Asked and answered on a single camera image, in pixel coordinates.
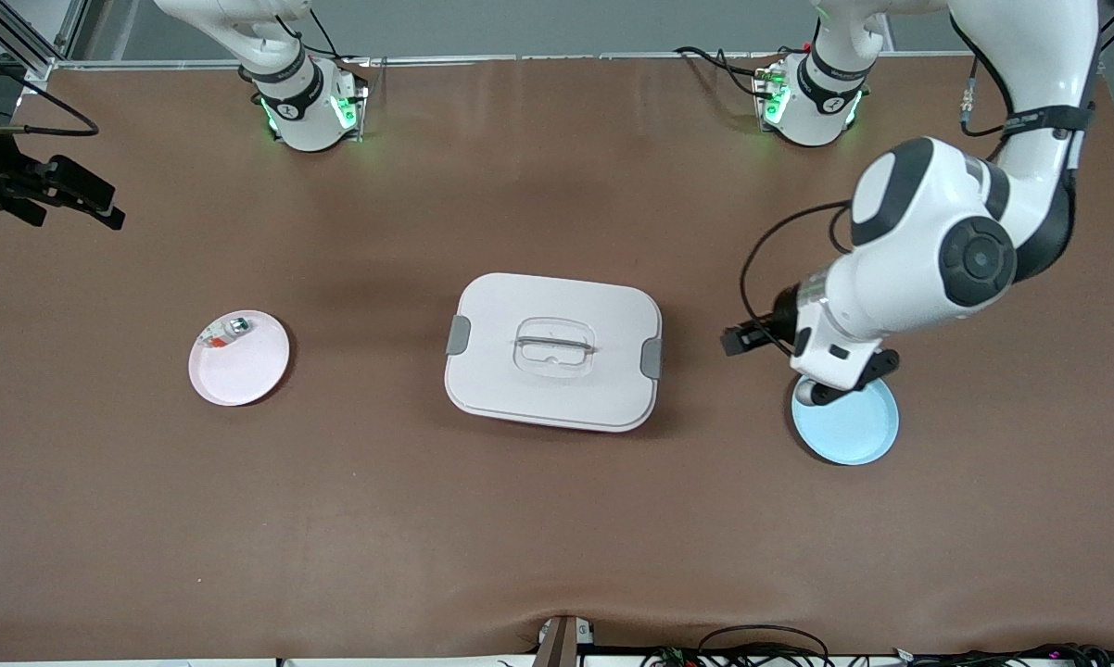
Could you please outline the light blue round plate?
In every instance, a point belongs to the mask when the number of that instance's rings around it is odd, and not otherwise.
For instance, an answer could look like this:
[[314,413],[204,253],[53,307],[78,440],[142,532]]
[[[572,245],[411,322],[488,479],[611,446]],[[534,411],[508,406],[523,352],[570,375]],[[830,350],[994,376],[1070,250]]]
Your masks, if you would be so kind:
[[799,377],[791,393],[791,426],[819,457],[836,465],[866,465],[886,457],[900,430],[900,410],[886,381],[837,398],[832,404],[807,405],[812,380]]

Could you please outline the white lidded storage box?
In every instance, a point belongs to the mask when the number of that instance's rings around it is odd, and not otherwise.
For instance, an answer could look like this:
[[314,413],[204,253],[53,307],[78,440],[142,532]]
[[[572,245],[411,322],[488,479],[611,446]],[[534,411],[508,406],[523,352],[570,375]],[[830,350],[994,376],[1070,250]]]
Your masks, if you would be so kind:
[[[498,271],[468,283],[455,315],[472,331],[462,355],[446,355],[444,388],[465,413],[605,434],[649,419],[659,381],[641,374],[641,345],[663,339],[663,316],[645,292]],[[518,336],[582,339],[595,351],[516,346]]]

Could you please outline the small orange white bottle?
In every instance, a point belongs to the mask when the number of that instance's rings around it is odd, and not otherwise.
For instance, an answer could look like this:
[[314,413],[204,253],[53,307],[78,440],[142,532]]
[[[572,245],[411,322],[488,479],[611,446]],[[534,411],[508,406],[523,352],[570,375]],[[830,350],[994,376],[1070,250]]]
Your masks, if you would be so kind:
[[203,347],[226,347],[252,333],[248,318],[223,317],[201,331],[196,344]]

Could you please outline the pink round plate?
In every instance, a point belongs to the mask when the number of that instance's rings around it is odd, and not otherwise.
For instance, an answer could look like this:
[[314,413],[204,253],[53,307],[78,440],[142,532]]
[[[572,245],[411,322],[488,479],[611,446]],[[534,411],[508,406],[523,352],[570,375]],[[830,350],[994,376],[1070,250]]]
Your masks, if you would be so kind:
[[203,347],[195,341],[187,360],[190,385],[214,405],[255,404],[293,367],[293,342],[285,325],[266,312],[237,308],[223,317],[248,318],[252,333],[226,347]]

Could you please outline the brown table mat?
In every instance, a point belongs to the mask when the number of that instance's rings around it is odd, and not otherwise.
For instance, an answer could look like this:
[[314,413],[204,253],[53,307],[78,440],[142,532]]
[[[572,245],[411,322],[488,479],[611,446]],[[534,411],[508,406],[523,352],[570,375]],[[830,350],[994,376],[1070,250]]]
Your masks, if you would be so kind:
[[[101,127],[23,138],[115,184],[120,232],[0,214],[0,661],[515,653],[773,622],[833,651],[1114,649],[1114,102],[1053,269],[892,339],[887,457],[828,465],[774,349],[727,359],[760,233],[930,133],[976,155],[964,57],[891,57],[836,145],[756,130],[680,59],[392,68],[365,138],[300,155],[240,77],[61,71]],[[460,412],[457,300],[491,271],[631,284],[664,377],[628,434]],[[190,385],[211,321],[281,321],[255,404]]]

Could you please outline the aluminium frame rail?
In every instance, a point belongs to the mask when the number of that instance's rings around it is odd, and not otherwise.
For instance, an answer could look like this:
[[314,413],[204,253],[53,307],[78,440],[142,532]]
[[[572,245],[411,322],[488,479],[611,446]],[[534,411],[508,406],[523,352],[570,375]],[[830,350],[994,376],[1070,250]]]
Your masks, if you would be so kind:
[[0,63],[19,65],[28,80],[47,81],[69,59],[88,0],[0,0]]

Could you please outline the metal table edge bracket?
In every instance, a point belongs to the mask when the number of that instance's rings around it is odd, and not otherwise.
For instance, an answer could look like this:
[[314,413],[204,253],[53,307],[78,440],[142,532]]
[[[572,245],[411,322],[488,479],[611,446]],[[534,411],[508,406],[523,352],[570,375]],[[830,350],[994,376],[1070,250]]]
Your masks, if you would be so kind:
[[531,667],[588,667],[583,648],[595,646],[594,624],[576,616],[554,616],[541,625]]

